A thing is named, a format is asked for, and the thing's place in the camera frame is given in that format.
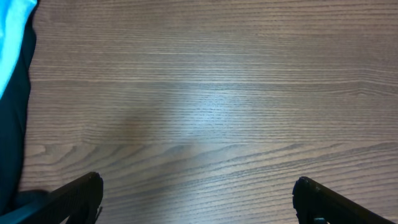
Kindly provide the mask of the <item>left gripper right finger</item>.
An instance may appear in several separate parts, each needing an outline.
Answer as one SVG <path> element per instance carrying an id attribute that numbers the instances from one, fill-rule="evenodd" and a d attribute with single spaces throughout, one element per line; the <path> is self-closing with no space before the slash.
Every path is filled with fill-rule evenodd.
<path id="1" fill-rule="evenodd" d="M 300 224 L 394 224 L 308 177 L 296 181 L 292 195 Z"/>

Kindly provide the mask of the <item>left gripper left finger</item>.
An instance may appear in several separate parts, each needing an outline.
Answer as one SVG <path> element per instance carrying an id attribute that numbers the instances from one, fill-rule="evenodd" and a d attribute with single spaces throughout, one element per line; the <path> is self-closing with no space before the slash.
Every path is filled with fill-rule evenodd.
<path id="1" fill-rule="evenodd" d="M 94 224 L 101 212 L 103 179 L 89 172 L 1 216 L 1 223 Z"/>

